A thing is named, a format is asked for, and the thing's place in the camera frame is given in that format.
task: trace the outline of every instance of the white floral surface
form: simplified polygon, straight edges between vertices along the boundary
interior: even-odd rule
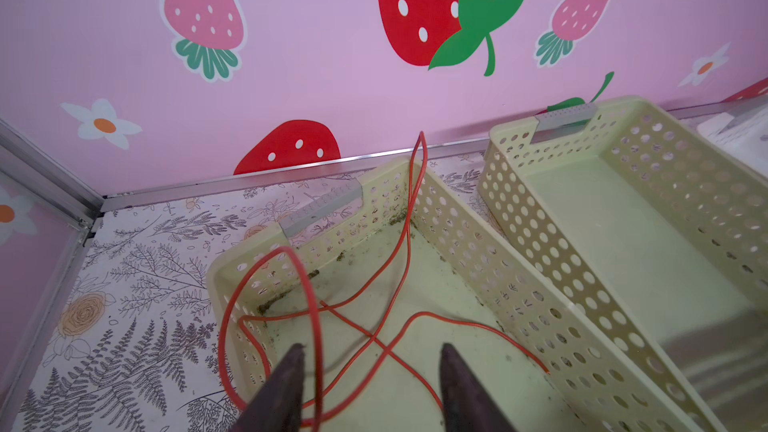
[[[489,220],[481,153],[429,166]],[[226,431],[208,266],[228,248],[362,172],[110,212],[13,430]],[[343,220],[329,216],[325,226]]]

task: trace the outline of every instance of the perforated basket wall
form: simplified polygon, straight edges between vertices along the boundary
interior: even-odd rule
[[[581,132],[531,144],[537,125],[538,120],[527,118],[491,130],[480,191],[504,234],[541,273],[539,277],[599,324],[602,334],[678,407],[706,430],[724,430],[657,342],[600,279],[600,271],[574,250],[557,215],[552,216],[556,211],[542,203],[527,176],[600,156],[762,310],[768,309],[766,184],[640,98],[602,102]],[[578,201],[573,207],[579,207]],[[767,421],[768,409],[744,430],[756,430]]]
[[[407,174],[408,162],[399,159],[361,176],[363,206],[358,213],[298,247],[307,268],[320,268],[335,260],[341,251],[354,247],[380,227],[390,226],[392,218],[402,216]],[[547,379],[593,429],[696,430],[692,419],[568,298],[430,171],[422,183],[413,223],[494,311],[507,333],[550,367],[552,375]],[[547,224],[543,217],[542,225]],[[287,243],[275,224],[214,261],[208,273],[208,289],[219,320],[245,271],[270,248]],[[361,273],[372,273],[372,269]],[[260,305],[298,285],[290,262],[280,257],[270,261],[252,280],[236,303],[226,345],[235,384],[244,398],[258,391],[264,381],[264,368],[253,346],[238,334],[236,320],[240,314],[253,314]],[[264,338],[270,360],[276,362],[267,340],[269,329],[251,323],[257,337],[260,334]],[[515,380],[514,370],[499,373],[509,373],[510,380]]]

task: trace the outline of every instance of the white flower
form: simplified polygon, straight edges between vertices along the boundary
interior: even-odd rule
[[[81,139],[105,137],[121,149],[128,150],[128,139],[125,136],[141,132],[141,127],[133,122],[118,119],[118,114],[106,99],[94,102],[91,110],[71,103],[63,103],[62,108],[82,122],[78,128]]]
[[[728,62],[728,57],[725,55],[728,47],[730,47],[730,42],[722,46],[720,50],[712,55],[712,57],[701,57],[700,59],[697,59],[696,62],[694,62],[694,71],[688,74],[688,77],[683,79],[678,87],[682,87],[688,83],[693,83],[697,86],[704,80],[707,74],[723,65],[725,62]]]
[[[27,212],[32,208],[32,200],[25,196],[11,196],[0,187],[0,245],[13,235],[14,232],[20,234],[37,234],[38,228],[34,222],[27,217]]]

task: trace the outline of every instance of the pink strawberry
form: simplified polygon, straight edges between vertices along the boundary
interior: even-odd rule
[[[552,14],[552,30],[538,40],[538,65],[553,66],[573,50],[574,42],[589,34],[608,6],[609,0],[563,0]]]
[[[246,25],[237,0],[163,0],[162,7],[166,25],[180,35],[174,51],[190,70],[213,82],[240,68],[235,51],[245,43]]]

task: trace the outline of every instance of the strawberry wallpaper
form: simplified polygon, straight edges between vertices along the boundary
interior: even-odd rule
[[[414,130],[467,139],[627,94],[673,109],[768,92],[765,0],[0,0],[0,14],[0,117],[102,194],[405,148]]]

